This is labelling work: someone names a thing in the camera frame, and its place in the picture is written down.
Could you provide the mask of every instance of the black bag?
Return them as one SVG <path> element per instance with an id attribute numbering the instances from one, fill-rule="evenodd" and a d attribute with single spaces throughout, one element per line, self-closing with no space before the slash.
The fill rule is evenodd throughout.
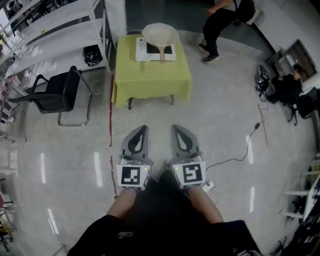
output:
<path id="1" fill-rule="evenodd" d="M 254 0 L 242 0 L 239 7 L 236 0 L 233 0 L 233 2 L 235 5 L 236 17 L 239 21 L 248 22 L 254 17 L 256 13 Z"/>

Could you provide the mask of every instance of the black cable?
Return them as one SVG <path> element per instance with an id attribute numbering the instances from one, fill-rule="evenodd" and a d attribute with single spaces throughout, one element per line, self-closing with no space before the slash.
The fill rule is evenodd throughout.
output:
<path id="1" fill-rule="evenodd" d="M 250 139 L 251 139 L 251 136 L 252 136 L 252 135 L 255 133 L 255 131 L 260 127 L 260 124 L 261 124 L 261 123 L 259 123 L 259 122 L 256 123 L 255 126 L 254 126 L 254 131 L 251 132 L 251 134 L 249 135 L 249 139 L 248 139 L 248 142 L 247 142 L 247 144 L 246 144 L 246 152 L 245 152 L 245 155 L 244 155 L 244 157 L 243 157 L 242 159 L 231 158 L 231 159 L 228 159 L 228 160 L 223 161 L 223 162 L 218 162 L 218 163 L 215 163 L 215 164 L 213 164 L 213 165 L 210 165 L 205 171 L 208 171 L 211 167 L 218 166 L 218 165 L 222 165 L 222 164 L 227 163 L 227 162 L 230 162 L 230 161 L 232 161 L 232 160 L 235 160 L 235 161 L 238 161 L 238 162 L 242 162 L 243 160 L 245 160 L 245 158 L 246 158 L 247 155 L 248 155 L 249 141 L 250 141 Z"/>

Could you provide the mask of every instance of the black chair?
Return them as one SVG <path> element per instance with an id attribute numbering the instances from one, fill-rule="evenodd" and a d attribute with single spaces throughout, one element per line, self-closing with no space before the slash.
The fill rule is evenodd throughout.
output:
<path id="1" fill-rule="evenodd" d="M 294 118 L 296 126 L 297 121 L 297 111 L 303 119 L 307 119 L 310 117 L 312 111 L 317 110 L 319 107 L 319 95 L 318 90 L 313 87 L 311 91 L 307 94 L 298 96 L 296 95 L 294 98 L 290 99 L 288 106 L 291 109 L 291 118 L 288 122 Z"/>
<path id="2" fill-rule="evenodd" d="M 47 82 L 45 92 L 35 92 L 38 81 L 42 79 Z M 74 109 L 78 85 L 80 79 L 89 91 L 89 103 L 86 113 L 86 121 L 82 124 L 61 124 L 61 113 L 69 112 Z M 55 75 L 47 80 L 42 74 L 39 74 L 33 84 L 31 93 L 20 98 L 11 98 L 9 102 L 19 103 L 23 101 L 34 102 L 41 113 L 59 113 L 58 125 L 61 127 L 83 127 L 89 122 L 90 106 L 92 93 L 89 85 L 81 75 L 81 71 L 72 66 L 69 72 Z"/>

